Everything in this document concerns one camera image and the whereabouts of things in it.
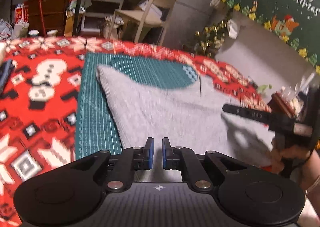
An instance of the christmas tablecloth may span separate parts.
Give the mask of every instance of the christmas tablecloth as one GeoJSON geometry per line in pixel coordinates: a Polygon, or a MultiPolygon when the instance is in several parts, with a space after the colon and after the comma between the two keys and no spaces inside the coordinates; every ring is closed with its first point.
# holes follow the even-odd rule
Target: christmas tablecloth
{"type": "Polygon", "coordinates": [[[82,37],[5,41],[15,71],[0,96],[0,225],[18,226],[13,195],[23,181],[74,160],[77,97],[86,52],[123,53],[186,63],[252,108],[269,110],[226,63],[164,47],[82,37]]]}

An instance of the snowman pattern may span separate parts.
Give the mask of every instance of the snowman pattern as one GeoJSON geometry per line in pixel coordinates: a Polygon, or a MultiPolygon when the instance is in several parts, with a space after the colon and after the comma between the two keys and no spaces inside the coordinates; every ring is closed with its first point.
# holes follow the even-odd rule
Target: snowman pattern
{"type": "Polygon", "coordinates": [[[54,86],[60,84],[60,74],[67,70],[67,64],[61,59],[47,59],[36,68],[37,74],[32,77],[32,87],[28,92],[29,109],[43,109],[45,103],[53,98],[54,86]]]}

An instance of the santa hat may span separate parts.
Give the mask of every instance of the santa hat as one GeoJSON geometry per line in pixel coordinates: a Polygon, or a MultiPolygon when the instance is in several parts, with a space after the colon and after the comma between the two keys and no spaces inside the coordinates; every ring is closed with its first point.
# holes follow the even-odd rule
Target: santa hat
{"type": "Polygon", "coordinates": [[[285,20],[285,21],[294,21],[294,19],[293,19],[293,17],[292,17],[291,15],[286,15],[286,16],[284,17],[284,20],[285,20]]]}

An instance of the green cutting mat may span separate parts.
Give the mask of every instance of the green cutting mat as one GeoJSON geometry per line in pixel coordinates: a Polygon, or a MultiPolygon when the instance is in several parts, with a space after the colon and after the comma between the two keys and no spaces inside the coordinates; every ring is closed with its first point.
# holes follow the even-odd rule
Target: green cutting mat
{"type": "Polygon", "coordinates": [[[99,150],[110,150],[111,154],[122,151],[105,94],[96,80],[98,64],[109,65],[137,83],[162,89],[184,88],[198,79],[190,66],[180,63],[104,53],[87,53],[85,58],[76,117],[76,159],[99,150]]]}

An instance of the chair seat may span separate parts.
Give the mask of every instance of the chair seat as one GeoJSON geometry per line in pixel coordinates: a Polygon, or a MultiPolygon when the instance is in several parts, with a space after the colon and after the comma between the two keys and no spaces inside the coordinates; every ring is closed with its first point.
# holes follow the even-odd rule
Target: chair seat
{"type": "MultiPolygon", "coordinates": [[[[131,20],[135,20],[138,23],[141,21],[142,15],[144,13],[144,11],[141,11],[141,10],[119,10],[119,9],[116,9],[115,12],[121,16],[126,16],[131,20]]],[[[164,22],[161,21],[161,19],[157,15],[153,14],[152,12],[149,12],[146,17],[146,20],[144,21],[143,26],[158,27],[158,26],[162,26],[163,24],[164,22]]]]}

